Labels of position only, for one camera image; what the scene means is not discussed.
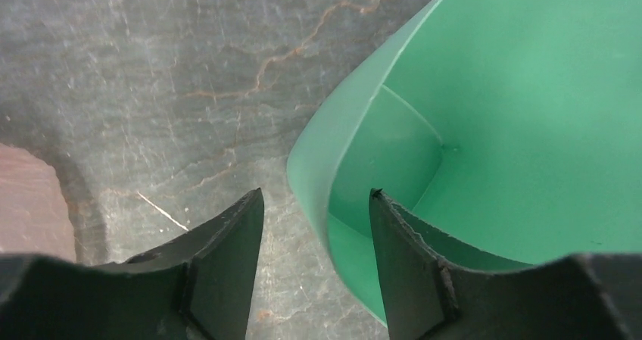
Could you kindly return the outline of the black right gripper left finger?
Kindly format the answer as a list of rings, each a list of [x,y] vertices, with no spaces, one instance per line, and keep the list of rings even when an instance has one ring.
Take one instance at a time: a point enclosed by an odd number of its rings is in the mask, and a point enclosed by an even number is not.
[[[3,339],[243,339],[263,233],[254,189],[122,263],[1,257]]]

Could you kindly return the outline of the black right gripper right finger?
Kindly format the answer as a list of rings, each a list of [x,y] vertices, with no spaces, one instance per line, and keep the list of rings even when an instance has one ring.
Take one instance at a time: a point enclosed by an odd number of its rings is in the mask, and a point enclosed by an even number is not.
[[[530,267],[455,239],[380,189],[369,218],[392,339],[641,337],[638,253]]]

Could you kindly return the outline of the pink plastic trash bag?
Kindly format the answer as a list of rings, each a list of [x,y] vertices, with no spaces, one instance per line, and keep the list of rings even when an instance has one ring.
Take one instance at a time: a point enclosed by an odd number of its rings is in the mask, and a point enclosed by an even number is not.
[[[29,252],[75,262],[74,228],[55,169],[1,145],[1,253]]]

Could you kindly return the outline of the green plastic trash bin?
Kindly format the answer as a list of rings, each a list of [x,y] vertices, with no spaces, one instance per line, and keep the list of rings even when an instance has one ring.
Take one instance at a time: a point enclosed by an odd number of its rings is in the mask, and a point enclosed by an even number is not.
[[[641,250],[641,0],[432,0],[329,95],[288,182],[380,322],[372,189],[523,264]]]

